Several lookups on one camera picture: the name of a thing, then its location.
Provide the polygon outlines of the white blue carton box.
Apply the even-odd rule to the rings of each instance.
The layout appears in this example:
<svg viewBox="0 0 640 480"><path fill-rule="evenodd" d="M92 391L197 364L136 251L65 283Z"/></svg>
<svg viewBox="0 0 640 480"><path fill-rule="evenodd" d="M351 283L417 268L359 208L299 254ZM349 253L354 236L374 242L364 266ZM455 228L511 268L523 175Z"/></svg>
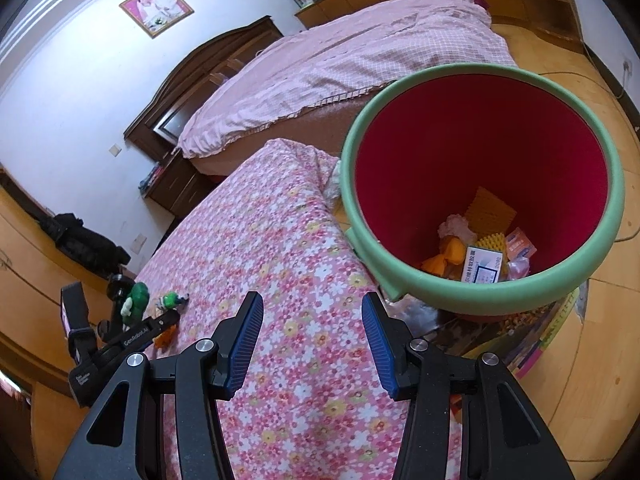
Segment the white blue carton box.
<svg viewBox="0 0 640 480"><path fill-rule="evenodd" d="M501 252L469 246L463 263L461 281L471 284L498 283L502 260Z"/></svg>

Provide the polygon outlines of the yellow spiky foam piece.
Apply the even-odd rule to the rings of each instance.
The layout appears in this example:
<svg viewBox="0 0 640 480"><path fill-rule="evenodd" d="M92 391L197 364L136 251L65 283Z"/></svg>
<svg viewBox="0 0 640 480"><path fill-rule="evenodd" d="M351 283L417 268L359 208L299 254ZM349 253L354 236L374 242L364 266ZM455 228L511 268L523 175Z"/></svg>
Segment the yellow spiky foam piece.
<svg viewBox="0 0 640 480"><path fill-rule="evenodd" d="M476 242L475 246L492 252L500 252L502 260L499 280L504 281L508 276L508 256L506 255L506 237L504 234L494 233L483 236Z"/></svg>

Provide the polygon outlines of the orange cardboard box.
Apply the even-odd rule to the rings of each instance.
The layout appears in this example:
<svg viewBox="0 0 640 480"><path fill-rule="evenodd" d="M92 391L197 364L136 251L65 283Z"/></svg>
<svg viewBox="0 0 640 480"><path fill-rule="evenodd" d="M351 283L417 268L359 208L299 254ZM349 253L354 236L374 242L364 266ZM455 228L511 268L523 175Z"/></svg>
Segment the orange cardboard box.
<svg viewBox="0 0 640 480"><path fill-rule="evenodd" d="M481 186L464 214L478 238L494 233L506 234L515 217L515 209Z"/></svg>

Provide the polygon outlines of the white plastic bag wad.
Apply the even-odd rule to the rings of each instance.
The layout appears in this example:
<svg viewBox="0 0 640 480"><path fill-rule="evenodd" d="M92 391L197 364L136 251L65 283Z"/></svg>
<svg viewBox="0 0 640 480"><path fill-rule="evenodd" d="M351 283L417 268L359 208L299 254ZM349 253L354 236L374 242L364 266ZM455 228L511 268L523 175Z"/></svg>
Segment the white plastic bag wad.
<svg viewBox="0 0 640 480"><path fill-rule="evenodd" d="M474 245L477 235L470 229L469 221L461 214L450 214L438 227L438 236L441 240L446 237L457 237L465 245Z"/></svg>

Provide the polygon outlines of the green red trash bin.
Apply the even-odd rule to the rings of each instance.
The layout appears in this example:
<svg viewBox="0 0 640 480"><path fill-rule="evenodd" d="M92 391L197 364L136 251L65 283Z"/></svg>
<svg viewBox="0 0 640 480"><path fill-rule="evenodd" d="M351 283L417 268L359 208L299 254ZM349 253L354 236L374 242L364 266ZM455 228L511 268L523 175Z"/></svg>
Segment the green red trash bin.
<svg viewBox="0 0 640 480"><path fill-rule="evenodd" d="M469 315L550 304L588 280L625 206L616 147L574 93L496 64L436 66L402 78L358 114L341 156L348 239L391 300ZM526 278L470 284L428 274L438 227L487 191L535 246Z"/></svg>

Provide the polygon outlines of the green plush toy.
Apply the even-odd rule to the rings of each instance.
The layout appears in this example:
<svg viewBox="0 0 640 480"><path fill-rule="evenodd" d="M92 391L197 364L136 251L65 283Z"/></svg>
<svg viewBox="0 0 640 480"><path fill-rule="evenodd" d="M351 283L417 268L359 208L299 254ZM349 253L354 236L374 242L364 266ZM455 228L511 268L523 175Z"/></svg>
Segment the green plush toy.
<svg viewBox="0 0 640 480"><path fill-rule="evenodd" d="M150 293L148 286L142 282L134 284L120 308L122 325L126 328L131 328L140 323L149 301Z"/></svg>

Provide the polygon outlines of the black hanging jacket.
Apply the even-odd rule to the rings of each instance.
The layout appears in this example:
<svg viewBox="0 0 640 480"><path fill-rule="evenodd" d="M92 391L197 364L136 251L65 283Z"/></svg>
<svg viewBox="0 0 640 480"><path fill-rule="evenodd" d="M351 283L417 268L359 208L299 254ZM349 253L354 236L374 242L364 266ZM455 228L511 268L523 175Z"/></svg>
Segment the black hanging jacket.
<svg viewBox="0 0 640 480"><path fill-rule="evenodd" d="M38 223L60 252L100 278L119 274L120 268L130 263L124 248L87 229L74 214L45 216Z"/></svg>

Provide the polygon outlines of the yellow patterned wrapper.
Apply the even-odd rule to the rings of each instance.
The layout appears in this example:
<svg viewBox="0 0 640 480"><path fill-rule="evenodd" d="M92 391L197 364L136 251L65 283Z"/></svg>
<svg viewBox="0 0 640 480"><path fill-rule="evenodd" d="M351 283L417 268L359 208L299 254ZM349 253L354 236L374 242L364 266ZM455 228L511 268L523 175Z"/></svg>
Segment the yellow patterned wrapper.
<svg viewBox="0 0 640 480"><path fill-rule="evenodd" d="M444 278L447 270L462 266L466 257L466 245L459 237L445 236L440 240L439 253L424 260L421 270L427 274Z"/></svg>

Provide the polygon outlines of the items on nightstand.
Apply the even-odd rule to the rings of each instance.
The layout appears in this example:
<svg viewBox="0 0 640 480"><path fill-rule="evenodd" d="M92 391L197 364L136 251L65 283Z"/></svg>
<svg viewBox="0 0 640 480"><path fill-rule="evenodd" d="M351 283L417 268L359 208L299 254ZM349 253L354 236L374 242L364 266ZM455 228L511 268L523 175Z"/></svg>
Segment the items on nightstand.
<svg viewBox="0 0 640 480"><path fill-rule="evenodd" d="M150 170L150 172L139 182L138 190L141 195L145 195L149 191L149 188L154 183L156 178L160 175L162 170L163 166L159 162L157 162Z"/></svg>

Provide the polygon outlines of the pink floral bed sheet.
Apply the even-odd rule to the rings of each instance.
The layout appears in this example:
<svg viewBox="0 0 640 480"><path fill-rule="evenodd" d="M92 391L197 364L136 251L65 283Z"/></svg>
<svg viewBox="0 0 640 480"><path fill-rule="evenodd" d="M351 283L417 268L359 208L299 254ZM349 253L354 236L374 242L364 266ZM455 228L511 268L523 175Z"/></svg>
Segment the pink floral bed sheet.
<svg viewBox="0 0 640 480"><path fill-rule="evenodd" d="M239 479L388 479L408 406L381 387L361 322L375 289L333 209L335 157L267 142L139 272L189 297L169 354L211 335L246 294L264 322L242 388L218 413Z"/></svg>

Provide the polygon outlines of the dark wooden nightstand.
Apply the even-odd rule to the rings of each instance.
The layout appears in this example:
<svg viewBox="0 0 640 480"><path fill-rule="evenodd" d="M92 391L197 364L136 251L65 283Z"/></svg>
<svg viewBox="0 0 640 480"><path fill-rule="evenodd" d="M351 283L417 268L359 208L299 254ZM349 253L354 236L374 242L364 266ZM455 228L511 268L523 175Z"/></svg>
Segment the dark wooden nightstand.
<svg viewBox="0 0 640 480"><path fill-rule="evenodd" d="M215 179L201 174L189 159L177 152L163 159L143 197L157 203L176 218L183 219L218 184Z"/></svg>

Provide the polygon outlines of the dark wooden headboard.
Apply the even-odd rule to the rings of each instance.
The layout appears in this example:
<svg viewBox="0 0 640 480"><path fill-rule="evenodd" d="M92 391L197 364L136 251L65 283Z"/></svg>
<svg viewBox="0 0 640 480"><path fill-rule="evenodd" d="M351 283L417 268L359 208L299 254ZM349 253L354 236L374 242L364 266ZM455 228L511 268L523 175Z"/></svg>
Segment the dark wooden headboard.
<svg viewBox="0 0 640 480"><path fill-rule="evenodd" d="M188 54L160 85L124 139L160 162L192 115L255 56L283 37L269 16L229 30Z"/></svg>

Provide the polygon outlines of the framed wedding photo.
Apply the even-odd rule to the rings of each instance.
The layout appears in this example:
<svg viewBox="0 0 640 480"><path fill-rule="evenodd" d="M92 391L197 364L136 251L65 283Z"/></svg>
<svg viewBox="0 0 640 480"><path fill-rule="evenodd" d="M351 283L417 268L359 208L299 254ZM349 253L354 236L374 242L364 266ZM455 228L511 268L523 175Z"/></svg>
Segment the framed wedding photo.
<svg viewBox="0 0 640 480"><path fill-rule="evenodd" d="M125 0L119 7L151 38L194 13L184 0Z"/></svg>

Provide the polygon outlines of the pink checkered bedspread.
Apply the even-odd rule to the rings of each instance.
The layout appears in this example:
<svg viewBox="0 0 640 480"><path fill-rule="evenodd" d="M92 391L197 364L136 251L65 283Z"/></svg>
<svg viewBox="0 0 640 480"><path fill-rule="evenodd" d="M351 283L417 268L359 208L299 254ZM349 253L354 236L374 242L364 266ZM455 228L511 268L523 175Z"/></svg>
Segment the pink checkered bedspread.
<svg viewBox="0 0 640 480"><path fill-rule="evenodd" d="M515 64L490 16L470 0L370 6L270 44L192 115L178 147L187 158L216 155L308 110L456 63Z"/></svg>

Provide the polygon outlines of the white wall switch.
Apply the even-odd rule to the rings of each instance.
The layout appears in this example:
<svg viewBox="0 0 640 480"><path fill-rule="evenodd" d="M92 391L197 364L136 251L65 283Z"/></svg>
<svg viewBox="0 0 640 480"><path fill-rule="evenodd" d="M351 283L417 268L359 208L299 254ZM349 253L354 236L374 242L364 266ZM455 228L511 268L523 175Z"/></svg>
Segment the white wall switch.
<svg viewBox="0 0 640 480"><path fill-rule="evenodd" d="M122 151L122 148L117 145L117 144L113 144L111 146L111 148L108 150L114 157L117 157L119 155L119 153Z"/></svg>

